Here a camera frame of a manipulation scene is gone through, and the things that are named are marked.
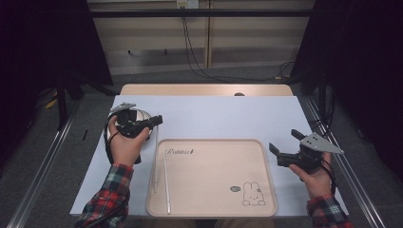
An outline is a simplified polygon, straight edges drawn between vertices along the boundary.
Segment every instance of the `black backdrop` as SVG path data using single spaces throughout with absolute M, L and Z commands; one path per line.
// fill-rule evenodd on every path
M 81 0 L 0 1 L 0 166 L 33 119 L 41 90 L 111 85 L 93 20 Z
M 295 68 L 312 93 L 320 71 L 378 156 L 403 180 L 403 1 L 317 0 L 314 10 L 343 13 L 310 18 Z

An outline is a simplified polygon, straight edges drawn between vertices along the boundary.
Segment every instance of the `wall outlet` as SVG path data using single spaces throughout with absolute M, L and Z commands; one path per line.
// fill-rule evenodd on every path
M 187 0 L 177 0 L 178 9 L 187 9 Z
M 199 0 L 187 0 L 187 8 L 188 9 L 198 9 Z

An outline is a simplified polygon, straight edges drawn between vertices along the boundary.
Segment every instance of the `left hand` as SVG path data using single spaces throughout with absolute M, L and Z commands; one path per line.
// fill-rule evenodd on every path
M 114 116 L 109 121 L 108 128 L 111 136 L 119 132 L 115 125 L 117 119 L 117 116 Z M 132 167 L 134 162 L 140 156 L 142 145 L 148 138 L 148 135 L 148 127 L 143 129 L 143 131 L 134 139 L 127 138 L 121 133 L 117 133 L 110 142 L 110 150 L 114 162 Z

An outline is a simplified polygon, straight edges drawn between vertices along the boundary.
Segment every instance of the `tray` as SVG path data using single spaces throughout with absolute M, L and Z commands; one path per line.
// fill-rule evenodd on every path
M 147 197 L 152 216 L 253 218 L 276 213 L 259 141 L 163 140 L 157 148 Z

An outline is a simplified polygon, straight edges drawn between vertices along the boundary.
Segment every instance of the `metal rail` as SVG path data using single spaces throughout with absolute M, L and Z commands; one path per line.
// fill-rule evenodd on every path
M 29 189 L 27 190 L 26 194 L 23 196 L 17 209 L 15 210 L 14 214 L 12 215 L 12 218 L 11 218 L 7 228 L 22 228 L 25 226 L 25 224 L 28 220 L 30 211 L 32 210 L 33 205 L 35 204 L 36 200 L 38 199 L 41 189 L 44 185 L 44 182 L 46 181 L 46 179 L 48 177 L 48 172 L 49 172 L 51 166 L 53 165 L 53 162 L 56 159 L 57 154 L 59 153 L 59 150 L 63 144 L 63 141 L 66 138 L 68 131 L 70 130 L 72 121 L 77 113 L 79 104 L 80 104 L 80 102 L 77 102 L 74 105 L 74 107 L 72 108 L 71 115 L 67 119 L 65 126 L 62 129 L 57 131 L 56 136 L 53 140 L 53 143 L 51 144 L 44 160 L 42 161 L 42 164 L 39 167 L 39 170 L 36 173 L 35 178 L 33 179 L 32 183 L 29 186 Z
M 313 99 L 307 99 L 307 105 L 309 106 L 312 115 L 315 119 L 320 120 L 318 115 L 318 107 Z M 321 133 L 325 133 L 327 126 L 321 123 L 319 125 L 319 129 Z M 331 143 L 340 147 L 335 139 L 335 136 L 331 131 L 327 133 L 326 137 Z M 385 224 L 382 221 L 382 218 L 376 211 L 373 201 L 368 196 L 367 192 L 364 190 L 364 187 L 361 185 L 361 182 L 358 180 L 358 177 L 355 175 L 355 172 L 352 166 L 347 161 L 347 158 L 344 155 L 334 154 L 334 158 L 337 161 L 337 164 L 341 167 L 341 172 L 343 173 L 346 181 L 350 185 L 350 188 L 355 195 L 356 200 L 358 201 L 359 206 L 362 209 L 365 217 L 370 223 L 372 228 L 385 228 Z
M 310 17 L 345 13 L 341 10 L 311 9 L 93 9 L 92 11 L 39 11 L 40 15 L 120 17 Z

